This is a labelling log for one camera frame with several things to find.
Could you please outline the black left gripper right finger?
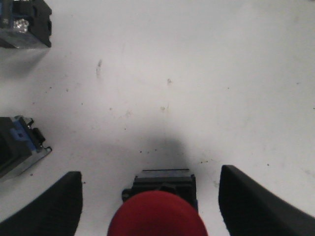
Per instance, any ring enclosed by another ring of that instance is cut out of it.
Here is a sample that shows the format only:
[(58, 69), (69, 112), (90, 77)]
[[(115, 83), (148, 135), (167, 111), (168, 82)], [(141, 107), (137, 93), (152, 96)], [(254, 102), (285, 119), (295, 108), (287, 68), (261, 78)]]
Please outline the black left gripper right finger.
[(313, 236), (315, 219), (232, 165), (223, 165), (218, 202), (231, 236)]

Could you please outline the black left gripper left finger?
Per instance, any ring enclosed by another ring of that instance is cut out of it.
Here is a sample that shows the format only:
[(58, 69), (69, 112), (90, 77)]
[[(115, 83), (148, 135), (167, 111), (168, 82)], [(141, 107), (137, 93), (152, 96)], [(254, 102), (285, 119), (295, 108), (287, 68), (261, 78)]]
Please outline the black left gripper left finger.
[(61, 177), (39, 197), (0, 223), (2, 236), (73, 236), (83, 208), (80, 171)]

